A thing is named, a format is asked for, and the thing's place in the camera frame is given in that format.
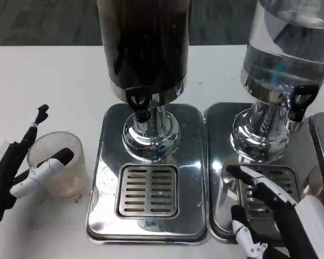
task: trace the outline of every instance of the plastic cup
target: plastic cup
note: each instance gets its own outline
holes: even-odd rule
[[[36,166],[65,147],[74,152],[73,159],[44,186],[55,198],[78,198],[89,183],[83,145],[78,137],[69,132],[52,132],[40,137],[28,152],[28,164]]]

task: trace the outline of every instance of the table surface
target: table surface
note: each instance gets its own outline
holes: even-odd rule
[[[219,101],[252,102],[240,83],[246,47],[190,47],[187,88],[176,103],[202,112]],[[84,146],[93,174],[106,110],[120,102],[110,90],[102,47],[0,47],[0,137],[20,139],[43,103],[49,118],[39,135],[70,131]],[[308,114],[324,112],[324,86]],[[27,168],[24,163],[21,170]],[[78,203],[44,191],[17,201],[0,223],[0,259],[43,258],[244,258],[236,245],[213,238],[201,246],[98,246],[85,234],[88,194]]]

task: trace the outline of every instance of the chrome dispenser base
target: chrome dispenser base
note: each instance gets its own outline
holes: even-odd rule
[[[208,229],[221,242],[235,242],[232,233],[231,206],[242,204],[246,208],[253,228],[267,240],[280,243],[280,236],[272,218],[267,214],[262,217],[263,213],[254,214],[249,208],[249,205],[252,205],[251,202],[257,202],[249,200],[247,197],[249,193],[243,192],[243,190],[250,191],[250,187],[239,183],[225,171],[225,168],[228,164],[245,163],[256,167],[256,169],[262,168],[262,171],[267,173],[270,171],[281,173],[282,176],[289,178],[289,183],[286,185],[290,185],[294,195],[298,197],[301,193],[299,183],[305,180],[318,161],[306,122],[299,132],[293,134],[284,155],[275,162],[258,163],[239,155],[230,140],[232,126],[237,115],[251,107],[252,104],[217,103],[205,112],[204,151],[208,181],[207,193],[210,202]],[[261,205],[253,204],[253,206],[257,208]],[[257,209],[258,212],[263,212],[263,210],[265,210],[264,207]]]
[[[128,105],[107,111],[86,219],[93,242],[199,244],[207,237],[203,117],[190,105],[166,109],[180,125],[180,142],[159,161],[139,160],[126,150]]]

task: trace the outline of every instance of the metal base plate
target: metal base plate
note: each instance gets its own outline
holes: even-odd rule
[[[231,206],[243,202],[248,209],[244,198],[237,191],[239,181],[227,173],[225,168],[229,164],[254,163],[239,156],[230,143],[230,133],[235,117],[250,107],[252,104],[217,103],[205,112],[204,150],[209,195],[208,225],[212,235],[221,242],[235,242],[235,236],[232,233]],[[305,122],[301,130],[291,137],[289,147],[283,157],[269,163],[268,167],[278,166],[279,171],[281,168],[288,168],[292,175],[295,173],[295,188],[300,193],[298,183],[303,182],[317,164],[308,124]],[[251,214],[248,217],[252,223],[254,216]],[[268,219],[268,221],[261,220],[261,218],[255,219],[254,229],[268,241],[280,243],[280,236],[276,234],[275,226],[271,225],[271,218],[268,217]]]
[[[127,118],[132,114],[129,106],[117,104],[107,111],[100,136],[98,159],[86,219],[87,234],[94,242],[199,244],[207,237],[201,146],[203,117],[196,108],[190,105],[170,104],[166,108],[175,116],[180,125],[180,144],[171,156],[154,162],[137,160],[127,152],[123,145],[123,127]],[[158,188],[164,190],[152,190],[155,186],[154,181],[151,181],[151,184],[148,183],[147,177],[145,178],[146,184],[142,185],[145,187],[139,187],[145,191],[127,191],[129,179],[133,180],[129,178],[131,173],[129,170],[133,169],[132,166],[135,167],[134,169],[143,167],[142,170],[146,171],[146,177],[149,175],[150,180],[170,182],[171,185],[168,187],[157,185]],[[155,166],[163,167],[163,170],[166,167],[170,169],[170,175],[160,173],[160,177],[170,178],[153,179],[157,176],[156,171],[154,172]],[[138,204],[133,206],[140,208],[139,211],[125,211],[128,208],[125,205],[129,205],[125,204],[128,201],[127,195],[137,195],[137,192],[143,192],[145,195],[144,211]],[[155,192],[154,195],[163,195],[163,197],[152,197],[150,192]],[[153,202],[166,203],[153,205],[151,204]],[[157,208],[159,211],[151,211],[152,208]]]

